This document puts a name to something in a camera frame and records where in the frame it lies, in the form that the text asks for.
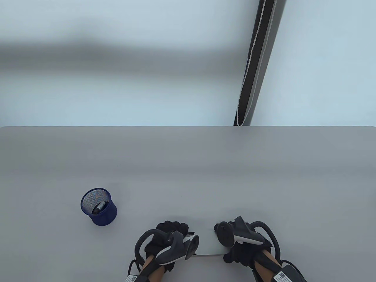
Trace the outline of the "person's left hand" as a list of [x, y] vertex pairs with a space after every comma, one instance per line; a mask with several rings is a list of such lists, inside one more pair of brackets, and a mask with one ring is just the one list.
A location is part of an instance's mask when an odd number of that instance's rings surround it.
[[142, 265], [140, 276], [151, 278], [159, 271], [172, 271], [179, 260], [188, 260], [199, 246], [199, 236], [188, 236], [186, 223], [165, 221], [149, 230], [138, 240], [135, 257]]

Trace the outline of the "person's right hand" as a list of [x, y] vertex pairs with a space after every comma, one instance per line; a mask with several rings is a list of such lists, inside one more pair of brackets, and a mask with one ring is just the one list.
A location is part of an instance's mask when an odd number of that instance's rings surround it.
[[[267, 232], [267, 235], [275, 243], [276, 239], [270, 228], [261, 221], [256, 221], [253, 223], [245, 223], [247, 228], [251, 231], [255, 231], [255, 227], [260, 227]], [[265, 237], [263, 237], [264, 243], [262, 245], [255, 245], [249, 243], [234, 243], [234, 246], [230, 249], [228, 254], [225, 254], [223, 259], [226, 263], [236, 262], [241, 263], [246, 267], [252, 269], [255, 268], [254, 257], [258, 252], [267, 251], [271, 253], [272, 243], [269, 242]]]

